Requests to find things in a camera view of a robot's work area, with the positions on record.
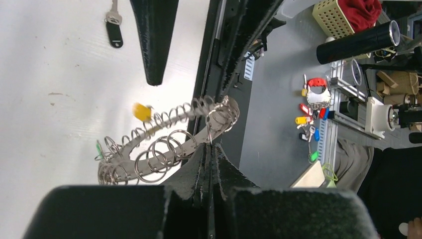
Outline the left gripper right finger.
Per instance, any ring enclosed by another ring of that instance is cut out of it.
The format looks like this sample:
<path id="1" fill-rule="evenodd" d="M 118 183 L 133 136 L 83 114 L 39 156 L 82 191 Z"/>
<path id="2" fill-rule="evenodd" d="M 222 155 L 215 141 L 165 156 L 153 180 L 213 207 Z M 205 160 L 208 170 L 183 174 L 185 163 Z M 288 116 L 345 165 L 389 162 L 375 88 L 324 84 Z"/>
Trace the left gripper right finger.
<path id="1" fill-rule="evenodd" d="M 229 161 L 219 143 L 211 147 L 211 167 L 216 236 L 218 239 L 235 239 L 238 229 L 231 202 L 233 191 L 257 185 Z"/>

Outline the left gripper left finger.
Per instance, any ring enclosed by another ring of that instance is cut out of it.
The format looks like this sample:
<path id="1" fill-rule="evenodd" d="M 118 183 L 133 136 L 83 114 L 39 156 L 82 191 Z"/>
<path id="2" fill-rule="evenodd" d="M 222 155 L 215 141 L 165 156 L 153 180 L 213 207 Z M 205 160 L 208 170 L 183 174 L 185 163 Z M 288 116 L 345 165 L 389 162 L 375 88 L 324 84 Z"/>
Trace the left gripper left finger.
<path id="1" fill-rule="evenodd" d="M 162 239 L 207 239 L 210 234 L 211 146 L 201 143 L 164 182 Z"/>

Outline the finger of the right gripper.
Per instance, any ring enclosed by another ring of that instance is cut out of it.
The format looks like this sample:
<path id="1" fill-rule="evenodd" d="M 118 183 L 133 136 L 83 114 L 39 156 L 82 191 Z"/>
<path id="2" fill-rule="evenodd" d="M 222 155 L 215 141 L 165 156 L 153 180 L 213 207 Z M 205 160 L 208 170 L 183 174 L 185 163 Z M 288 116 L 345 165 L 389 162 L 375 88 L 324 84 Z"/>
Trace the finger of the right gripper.
<path id="1" fill-rule="evenodd" d="M 228 94 L 234 81 L 234 74 L 244 53 L 263 32 L 277 12 L 283 0 L 241 0 L 224 51 L 221 82 L 217 98 Z"/>
<path id="2" fill-rule="evenodd" d="M 163 82 L 178 0 L 132 0 L 147 84 Z"/>

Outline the black-headed key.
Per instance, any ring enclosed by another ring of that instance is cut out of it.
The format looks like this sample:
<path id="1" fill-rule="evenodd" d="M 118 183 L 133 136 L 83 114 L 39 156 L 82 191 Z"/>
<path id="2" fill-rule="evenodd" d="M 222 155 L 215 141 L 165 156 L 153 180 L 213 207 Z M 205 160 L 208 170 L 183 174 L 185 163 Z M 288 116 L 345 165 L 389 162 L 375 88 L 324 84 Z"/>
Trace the black-headed key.
<path id="1" fill-rule="evenodd" d="M 123 38 L 120 31 L 122 16 L 118 12 L 118 0 L 112 0 L 111 9 L 105 14 L 105 25 L 109 43 L 114 48 L 123 46 Z"/>

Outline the metal disc with keyrings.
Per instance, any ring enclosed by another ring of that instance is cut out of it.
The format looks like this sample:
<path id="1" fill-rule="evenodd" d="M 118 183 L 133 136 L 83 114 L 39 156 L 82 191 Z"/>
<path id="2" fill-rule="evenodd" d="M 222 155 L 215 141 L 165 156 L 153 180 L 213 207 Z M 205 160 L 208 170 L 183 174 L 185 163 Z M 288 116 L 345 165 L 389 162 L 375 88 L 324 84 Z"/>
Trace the metal disc with keyrings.
<path id="1" fill-rule="evenodd" d="M 97 161 L 100 185 L 156 183 L 169 170 L 188 160 L 201 143 L 210 143 L 230 131 L 240 109 L 229 96 L 216 102 L 210 96 L 194 98 L 167 112 L 154 113 L 149 122 L 119 140 L 101 143 L 104 159 Z"/>

